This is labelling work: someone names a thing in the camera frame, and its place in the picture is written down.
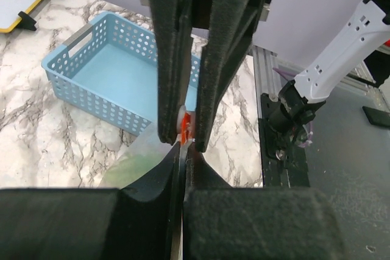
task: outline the clear plastic bag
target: clear plastic bag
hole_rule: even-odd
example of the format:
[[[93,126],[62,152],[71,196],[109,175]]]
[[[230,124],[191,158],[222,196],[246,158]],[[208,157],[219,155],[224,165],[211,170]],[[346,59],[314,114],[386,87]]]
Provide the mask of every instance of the clear plastic bag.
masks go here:
[[[126,153],[106,171],[99,187],[126,187],[158,165],[171,147],[160,142],[156,124],[149,124]]]

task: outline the black phone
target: black phone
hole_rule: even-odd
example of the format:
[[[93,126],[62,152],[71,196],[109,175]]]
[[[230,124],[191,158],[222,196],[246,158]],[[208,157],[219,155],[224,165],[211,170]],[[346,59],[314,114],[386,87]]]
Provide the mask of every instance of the black phone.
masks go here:
[[[363,107],[363,111],[366,114],[368,121],[375,126],[384,127],[390,129],[390,113],[381,111],[378,109]]]

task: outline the black clip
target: black clip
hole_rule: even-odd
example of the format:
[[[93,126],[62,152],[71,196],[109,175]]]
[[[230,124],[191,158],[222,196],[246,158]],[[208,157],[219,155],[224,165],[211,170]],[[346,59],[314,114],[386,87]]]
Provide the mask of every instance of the black clip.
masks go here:
[[[19,12],[18,16],[22,18],[20,23],[18,23],[18,25],[16,26],[18,29],[32,30],[33,32],[37,30],[37,28],[35,27],[37,21],[34,20],[31,16],[29,16],[25,12]]]

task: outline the marble countertop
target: marble countertop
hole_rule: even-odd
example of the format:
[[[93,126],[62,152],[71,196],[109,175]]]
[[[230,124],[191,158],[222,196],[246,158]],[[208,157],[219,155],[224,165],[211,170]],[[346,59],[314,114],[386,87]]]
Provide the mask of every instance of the marble countertop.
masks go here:
[[[152,29],[143,15],[102,0],[44,0],[36,32],[0,34],[0,188],[97,187],[136,139],[54,96],[42,59],[85,23],[112,11]],[[205,40],[194,36],[193,53]],[[223,97],[206,161],[232,186],[261,185],[254,65],[247,56]]]

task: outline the perforated basket wall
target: perforated basket wall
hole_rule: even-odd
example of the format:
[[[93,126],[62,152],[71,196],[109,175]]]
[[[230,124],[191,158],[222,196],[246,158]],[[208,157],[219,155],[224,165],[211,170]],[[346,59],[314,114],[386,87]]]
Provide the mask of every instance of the perforated basket wall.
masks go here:
[[[69,57],[69,51],[92,33],[92,38]],[[44,58],[42,67],[52,82],[55,95],[84,111],[134,135],[139,135],[151,122],[122,107],[114,99],[98,94],[73,80],[77,73],[106,45],[111,44],[138,59],[154,65],[157,70],[157,47],[154,34],[125,18],[110,12],[101,13],[81,28],[64,44]],[[190,86],[196,88],[200,60],[192,57]]]

